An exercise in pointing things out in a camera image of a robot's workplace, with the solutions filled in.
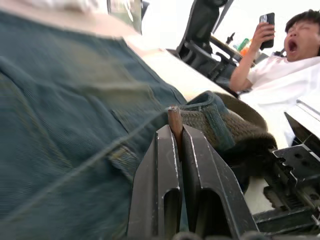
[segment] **hand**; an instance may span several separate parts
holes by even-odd
[[[256,27],[256,30],[254,32],[252,42],[250,45],[250,50],[257,52],[263,42],[272,40],[274,38],[275,38],[275,26],[269,24],[268,22],[261,22]]]

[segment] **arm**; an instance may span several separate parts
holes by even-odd
[[[254,32],[252,43],[247,54],[240,61],[239,66],[234,70],[230,78],[229,88],[234,92],[239,92],[250,88],[253,84],[247,79],[251,65],[255,56],[265,41],[275,37],[274,25],[261,22]]]

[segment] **smartphone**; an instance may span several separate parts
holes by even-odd
[[[269,23],[269,24],[275,25],[275,13],[272,12],[272,13],[268,13],[260,16],[260,23]],[[274,39],[265,41],[261,44],[260,49],[261,50],[270,49],[274,46],[274,43],[275,43]]]

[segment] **black hair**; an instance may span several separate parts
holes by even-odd
[[[320,34],[320,11],[315,11],[310,9],[291,18],[285,25],[285,32],[288,33],[289,29],[297,22],[308,21],[319,25]]]

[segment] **denim fabric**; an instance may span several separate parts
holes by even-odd
[[[4,12],[0,36],[0,239],[123,236],[135,171],[166,108],[226,112],[209,92],[187,104],[123,40]]]

